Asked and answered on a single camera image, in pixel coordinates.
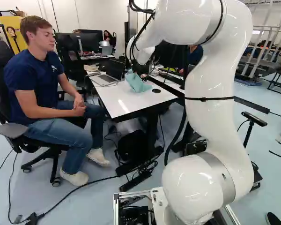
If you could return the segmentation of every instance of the teal cloth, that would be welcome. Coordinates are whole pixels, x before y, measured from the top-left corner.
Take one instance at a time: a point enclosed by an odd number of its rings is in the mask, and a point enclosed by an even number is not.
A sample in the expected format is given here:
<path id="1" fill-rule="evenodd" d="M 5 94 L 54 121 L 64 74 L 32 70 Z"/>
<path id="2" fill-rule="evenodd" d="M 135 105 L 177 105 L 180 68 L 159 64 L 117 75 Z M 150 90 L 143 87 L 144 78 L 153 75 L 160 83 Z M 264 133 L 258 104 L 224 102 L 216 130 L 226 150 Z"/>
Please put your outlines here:
<path id="1" fill-rule="evenodd" d="M 125 80 L 129 83 L 130 87 L 137 92 L 145 92 L 152 88 L 151 85 L 144 83 L 141 78 L 135 73 L 128 73 L 125 75 Z"/>

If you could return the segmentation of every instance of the white sneaker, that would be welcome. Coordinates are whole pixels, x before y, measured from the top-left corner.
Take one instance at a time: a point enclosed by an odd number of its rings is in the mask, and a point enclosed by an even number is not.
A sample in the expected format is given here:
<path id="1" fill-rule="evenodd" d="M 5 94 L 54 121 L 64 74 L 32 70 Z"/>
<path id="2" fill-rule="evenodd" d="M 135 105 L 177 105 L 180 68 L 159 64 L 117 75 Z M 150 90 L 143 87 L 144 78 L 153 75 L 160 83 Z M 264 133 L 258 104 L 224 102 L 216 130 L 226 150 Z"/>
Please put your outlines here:
<path id="1" fill-rule="evenodd" d="M 59 174 L 63 179 L 78 187 L 85 185 L 89 180 L 89 176 L 81 171 L 78 171 L 78 173 L 76 174 L 70 175 L 60 169 Z"/>
<path id="2" fill-rule="evenodd" d="M 105 159 L 102 148 L 92 149 L 86 156 L 100 166 L 108 167 L 111 164 L 110 161 Z"/>

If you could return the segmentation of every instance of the man's arm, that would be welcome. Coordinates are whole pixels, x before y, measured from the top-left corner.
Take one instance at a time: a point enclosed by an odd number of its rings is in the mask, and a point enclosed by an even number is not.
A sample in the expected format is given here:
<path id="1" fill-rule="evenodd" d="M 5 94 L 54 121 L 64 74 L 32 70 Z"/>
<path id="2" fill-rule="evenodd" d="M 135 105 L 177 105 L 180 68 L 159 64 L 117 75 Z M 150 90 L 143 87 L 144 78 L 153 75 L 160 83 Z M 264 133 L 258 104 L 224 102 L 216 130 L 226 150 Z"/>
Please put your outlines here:
<path id="1" fill-rule="evenodd" d="M 31 119 L 47 119 L 59 117 L 75 117 L 82 116 L 85 107 L 77 107 L 72 110 L 59 110 L 37 105 L 37 98 L 33 90 L 16 90 L 15 95 L 18 102 L 28 118 Z"/>
<path id="2" fill-rule="evenodd" d="M 61 88 L 68 93 L 72 97 L 76 97 L 76 95 L 80 95 L 76 88 L 68 81 L 67 76 L 65 73 L 62 73 L 58 76 L 58 82 Z"/>
<path id="3" fill-rule="evenodd" d="M 84 106 L 84 100 L 83 100 L 81 94 L 79 94 L 78 91 L 76 90 L 76 88 L 73 85 L 71 85 L 71 83 L 68 81 L 65 73 L 62 73 L 58 76 L 58 81 L 59 81 L 61 88 L 66 93 L 68 93 L 69 95 L 71 95 L 72 97 L 75 98 L 74 105 L 73 105 L 74 108 L 76 108 L 78 105 Z"/>

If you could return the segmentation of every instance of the navy t-shirt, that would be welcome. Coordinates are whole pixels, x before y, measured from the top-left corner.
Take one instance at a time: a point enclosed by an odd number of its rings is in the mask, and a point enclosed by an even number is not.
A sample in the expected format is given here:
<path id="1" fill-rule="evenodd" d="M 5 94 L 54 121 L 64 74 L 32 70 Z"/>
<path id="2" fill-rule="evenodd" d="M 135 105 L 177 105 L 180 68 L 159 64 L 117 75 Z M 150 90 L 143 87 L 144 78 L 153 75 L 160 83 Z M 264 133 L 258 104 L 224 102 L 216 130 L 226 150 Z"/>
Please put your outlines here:
<path id="1" fill-rule="evenodd" d="M 44 61 L 34 58 L 27 49 L 15 55 L 4 67 L 11 122 L 28 125 L 37 121 L 26 117 L 15 96 L 16 90 L 34 90 L 39 106 L 56 107 L 58 76 L 63 72 L 63 66 L 55 52 L 48 52 Z"/>
<path id="2" fill-rule="evenodd" d="M 198 65 L 202 57 L 203 57 L 203 48 L 202 46 L 198 45 L 197 48 L 192 53 L 191 51 L 188 51 L 187 63 L 196 66 Z"/>

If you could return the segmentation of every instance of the printed logo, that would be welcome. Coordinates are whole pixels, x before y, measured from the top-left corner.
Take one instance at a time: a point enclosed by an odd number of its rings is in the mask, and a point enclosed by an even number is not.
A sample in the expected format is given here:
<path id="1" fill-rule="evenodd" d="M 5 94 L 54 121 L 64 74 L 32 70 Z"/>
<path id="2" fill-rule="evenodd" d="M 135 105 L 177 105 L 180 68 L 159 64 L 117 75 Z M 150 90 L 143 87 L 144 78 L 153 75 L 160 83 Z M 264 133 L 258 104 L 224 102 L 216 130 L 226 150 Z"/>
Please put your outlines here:
<path id="1" fill-rule="evenodd" d="M 54 65 L 51 65 L 51 67 L 53 72 L 57 71 L 57 68 Z"/>

